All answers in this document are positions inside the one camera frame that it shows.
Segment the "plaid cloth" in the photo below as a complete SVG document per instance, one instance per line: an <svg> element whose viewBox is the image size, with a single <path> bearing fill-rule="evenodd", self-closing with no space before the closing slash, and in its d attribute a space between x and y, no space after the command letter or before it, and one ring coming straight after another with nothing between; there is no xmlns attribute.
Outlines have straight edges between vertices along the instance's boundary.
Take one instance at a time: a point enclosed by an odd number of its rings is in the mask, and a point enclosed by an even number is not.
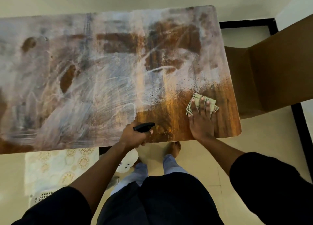
<svg viewBox="0 0 313 225"><path fill-rule="evenodd" d="M217 105L215 105L216 103L216 100L212 99L212 98L209 98L209 97L206 97L206 96L202 96L200 94L197 94L197 93L194 93L193 97L190 99L189 103L188 103L188 106L186 108L186 115L190 114L193 116L193 112L191 110L191 100L194 99L195 100L195 104L196 104L196 107L197 109L199 109L199 105L200 105L200 98L201 97L204 97L204 102L207 102L209 101L210 102L210 113L212 115L212 112L213 111L217 111L219 109L219 107Z"/></svg>

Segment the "black shirt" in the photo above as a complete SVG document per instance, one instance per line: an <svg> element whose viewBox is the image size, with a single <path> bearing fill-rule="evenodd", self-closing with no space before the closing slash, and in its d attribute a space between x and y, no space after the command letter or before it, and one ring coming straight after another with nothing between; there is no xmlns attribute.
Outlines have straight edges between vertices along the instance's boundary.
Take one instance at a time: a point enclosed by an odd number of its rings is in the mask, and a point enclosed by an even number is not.
<svg viewBox="0 0 313 225"><path fill-rule="evenodd" d="M245 153L230 181L250 211L265 224L313 224L313 185L276 158ZM64 187L14 224L90 224L91 210L76 189ZM133 182L104 204L97 224L223 224L205 187L180 172Z"/></svg>

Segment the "foot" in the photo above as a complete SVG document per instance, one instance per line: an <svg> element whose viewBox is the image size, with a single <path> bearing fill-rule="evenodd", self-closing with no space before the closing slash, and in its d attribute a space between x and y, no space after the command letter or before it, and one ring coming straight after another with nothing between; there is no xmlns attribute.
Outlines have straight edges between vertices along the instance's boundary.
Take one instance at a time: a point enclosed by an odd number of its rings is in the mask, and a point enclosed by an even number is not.
<svg viewBox="0 0 313 225"><path fill-rule="evenodd" d="M180 142L170 142L168 144L168 149L166 151L166 154L171 154L174 158L176 158L182 149L182 146L180 145Z"/></svg>
<svg viewBox="0 0 313 225"><path fill-rule="evenodd" d="M134 168L138 163L142 163L142 161L140 160L140 158L137 159L137 161L134 163L134 165L132 166L132 168Z"/></svg>

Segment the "pants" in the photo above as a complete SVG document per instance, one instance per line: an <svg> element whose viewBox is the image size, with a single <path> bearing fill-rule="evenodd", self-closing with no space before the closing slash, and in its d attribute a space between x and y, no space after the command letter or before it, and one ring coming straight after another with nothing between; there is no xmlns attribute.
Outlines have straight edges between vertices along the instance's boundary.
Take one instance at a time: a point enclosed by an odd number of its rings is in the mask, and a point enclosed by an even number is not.
<svg viewBox="0 0 313 225"><path fill-rule="evenodd" d="M175 158L168 154L163 158L163 169L164 169L164 175L170 174L172 172L188 172L179 166L176 163ZM114 190L111 192L111 195L118 192L123 187L127 186L131 182L136 182L139 186L143 184L143 181L148 177L148 168L146 164L138 163L135 166L135 170L128 176L126 176L123 180L120 181L120 183L115 186Z"/></svg>

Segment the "person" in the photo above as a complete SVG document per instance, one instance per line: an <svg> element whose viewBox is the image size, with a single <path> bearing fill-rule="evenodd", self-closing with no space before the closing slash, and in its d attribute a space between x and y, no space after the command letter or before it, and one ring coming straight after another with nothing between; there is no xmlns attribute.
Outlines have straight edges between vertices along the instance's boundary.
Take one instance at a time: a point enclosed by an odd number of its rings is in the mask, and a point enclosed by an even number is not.
<svg viewBox="0 0 313 225"><path fill-rule="evenodd" d="M192 135L227 173L248 209L265 224L313 224L313 185L276 158L244 153L215 139L215 113L201 99L192 102ZM90 224L100 199L127 152L153 133L139 133L131 123L84 174L26 211L14 224ZM97 224L223 224L213 199L201 182L175 161L181 147L172 143L163 159L163 176L148 176L147 166L135 170L112 191Z"/></svg>

